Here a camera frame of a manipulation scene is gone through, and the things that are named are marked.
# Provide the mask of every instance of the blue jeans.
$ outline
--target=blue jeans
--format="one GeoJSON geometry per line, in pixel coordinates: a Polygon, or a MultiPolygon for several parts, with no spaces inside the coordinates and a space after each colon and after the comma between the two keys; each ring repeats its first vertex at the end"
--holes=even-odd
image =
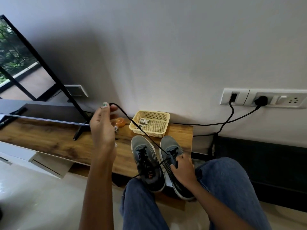
{"type": "MultiPolygon", "coordinates": [[[[245,170],[233,159],[223,157],[195,170],[198,182],[255,229],[271,229],[245,170]]],[[[154,196],[143,183],[131,179],[122,195],[120,213],[123,229],[169,229],[154,196]]]]}

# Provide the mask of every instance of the plastic basket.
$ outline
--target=plastic basket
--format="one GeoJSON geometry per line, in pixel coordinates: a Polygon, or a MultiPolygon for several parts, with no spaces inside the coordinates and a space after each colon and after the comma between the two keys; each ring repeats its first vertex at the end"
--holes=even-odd
{"type": "MultiPolygon", "coordinates": [[[[140,110],[133,117],[133,121],[139,123],[141,118],[150,120],[150,122],[143,127],[143,131],[146,132],[147,135],[159,138],[162,138],[165,135],[170,119],[169,113],[140,110]]],[[[132,122],[129,124],[129,129],[136,134],[145,135],[132,122]]]]}

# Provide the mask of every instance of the television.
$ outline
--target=television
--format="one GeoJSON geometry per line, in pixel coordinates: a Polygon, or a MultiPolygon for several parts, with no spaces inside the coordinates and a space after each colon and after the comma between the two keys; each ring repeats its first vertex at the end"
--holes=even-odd
{"type": "Polygon", "coordinates": [[[0,115],[84,127],[91,118],[4,15],[0,15],[0,115]]]}

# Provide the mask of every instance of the foliage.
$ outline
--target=foliage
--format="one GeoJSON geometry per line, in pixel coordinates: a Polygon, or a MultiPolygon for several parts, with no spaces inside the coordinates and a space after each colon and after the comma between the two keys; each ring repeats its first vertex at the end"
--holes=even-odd
{"type": "MultiPolygon", "coordinates": [[[[36,61],[16,33],[0,17],[0,66],[13,76],[36,61]]],[[[0,83],[5,80],[0,73],[0,83]]]]}

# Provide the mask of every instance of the white tile floor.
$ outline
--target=white tile floor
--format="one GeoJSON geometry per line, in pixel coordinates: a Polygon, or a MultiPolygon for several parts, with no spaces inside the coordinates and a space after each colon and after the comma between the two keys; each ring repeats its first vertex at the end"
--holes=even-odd
{"type": "MultiPolygon", "coordinates": [[[[78,229],[86,178],[67,174],[60,180],[30,169],[0,163],[0,206],[2,230],[78,229]]],[[[113,189],[115,229],[122,229],[118,212],[122,190],[113,189]]],[[[196,203],[186,211],[159,205],[172,230],[208,229],[209,220],[196,203]]],[[[273,229],[307,229],[307,213],[263,203],[273,229]]]]}

